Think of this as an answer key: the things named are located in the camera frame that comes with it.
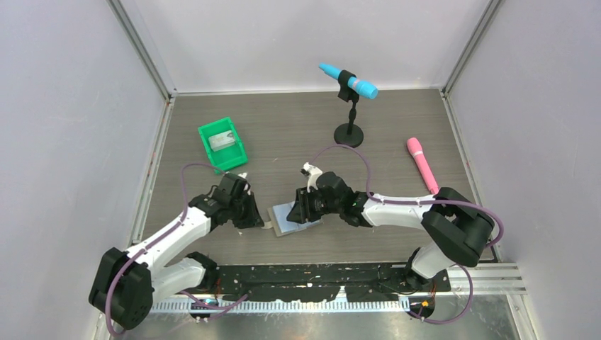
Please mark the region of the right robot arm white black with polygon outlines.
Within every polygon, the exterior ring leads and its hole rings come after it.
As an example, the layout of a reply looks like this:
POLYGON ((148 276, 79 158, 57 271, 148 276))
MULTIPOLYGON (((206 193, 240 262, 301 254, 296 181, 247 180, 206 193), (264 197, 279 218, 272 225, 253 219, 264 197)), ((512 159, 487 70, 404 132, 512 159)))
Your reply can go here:
POLYGON ((476 266, 495 226, 488 213, 453 188, 443 187, 434 195, 418 198, 390 197, 355 191, 331 171, 297 189, 286 219, 305 224, 329 214, 354 227, 424 230, 432 241, 412 253, 401 276, 402 282, 417 291, 450 266, 476 266))

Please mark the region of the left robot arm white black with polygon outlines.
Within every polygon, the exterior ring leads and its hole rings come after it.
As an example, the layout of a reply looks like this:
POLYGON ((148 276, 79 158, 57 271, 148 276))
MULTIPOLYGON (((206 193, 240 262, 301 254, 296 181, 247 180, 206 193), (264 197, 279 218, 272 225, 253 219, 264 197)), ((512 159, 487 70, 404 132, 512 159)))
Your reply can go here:
POLYGON ((218 265, 197 251, 172 263, 186 247, 231 222, 236 228, 264 226, 245 173, 222 175, 206 194, 185 199, 182 212, 146 240, 106 251, 89 293, 89 304, 125 330, 139 325, 151 307, 181 291, 215 289, 218 265))

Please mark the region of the grey leather card holder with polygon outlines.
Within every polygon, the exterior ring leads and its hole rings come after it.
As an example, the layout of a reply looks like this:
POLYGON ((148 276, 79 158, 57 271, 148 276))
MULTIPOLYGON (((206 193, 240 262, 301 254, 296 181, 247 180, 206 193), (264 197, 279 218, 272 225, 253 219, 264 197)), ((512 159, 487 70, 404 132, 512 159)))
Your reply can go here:
POLYGON ((298 224, 290 222, 286 218, 291 212, 293 202, 275 205, 267 209, 269 221, 265 222, 263 229, 273 229, 277 237, 282 237, 295 232, 301 232, 310 227, 320 225, 323 220, 298 224))

